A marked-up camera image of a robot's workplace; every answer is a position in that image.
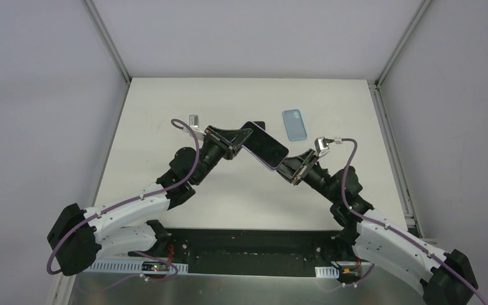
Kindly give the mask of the light blue phone case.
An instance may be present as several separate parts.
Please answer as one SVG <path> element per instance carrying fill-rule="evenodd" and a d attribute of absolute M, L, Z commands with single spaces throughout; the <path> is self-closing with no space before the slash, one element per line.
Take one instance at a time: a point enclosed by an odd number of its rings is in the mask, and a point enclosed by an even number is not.
<path fill-rule="evenodd" d="M 282 118 L 289 141 L 296 142 L 307 139 L 308 134 L 300 110 L 283 111 Z"/>

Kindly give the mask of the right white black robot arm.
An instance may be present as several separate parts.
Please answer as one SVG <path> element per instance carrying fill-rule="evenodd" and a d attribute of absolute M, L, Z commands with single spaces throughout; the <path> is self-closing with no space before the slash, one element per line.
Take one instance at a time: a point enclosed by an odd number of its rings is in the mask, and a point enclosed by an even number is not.
<path fill-rule="evenodd" d="M 355 256 L 384 269 L 418 292 L 426 304 L 468 304 L 478 289 L 467 256 L 446 252 L 391 223 L 360 196 L 363 189 L 353 166 L 329 174 L 313 150 L 285 158 L 277 169 L 287 182 L 305 182 L 332 206 L 342 226 L 334 238 L 335 252 L 349 261 Z"/>

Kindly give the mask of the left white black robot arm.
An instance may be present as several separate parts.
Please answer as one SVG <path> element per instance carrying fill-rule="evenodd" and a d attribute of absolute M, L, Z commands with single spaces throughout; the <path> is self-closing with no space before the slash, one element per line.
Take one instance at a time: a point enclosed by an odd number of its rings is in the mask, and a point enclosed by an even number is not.
<path fill-rule="evenodd" d="M 194 147 L 182 147 L 169 162 L 169 169 L 152 184 L 120 202 L 81 208 L 66 206 L 48 233 L 52 249 L 46 270 L 49 274 L 76 275 L 97 259 L 115 254 L 147 251 L 153 257 L 167 252 L 163 226 L 149 220 L 133 222 L 150 214 L 171 210 L 194 196 L 199 185 L 221 159 L 233 159 L 252 130 L 223 130 L 208 126 L 201 132 L 183 124 L 194 139 Z"/>

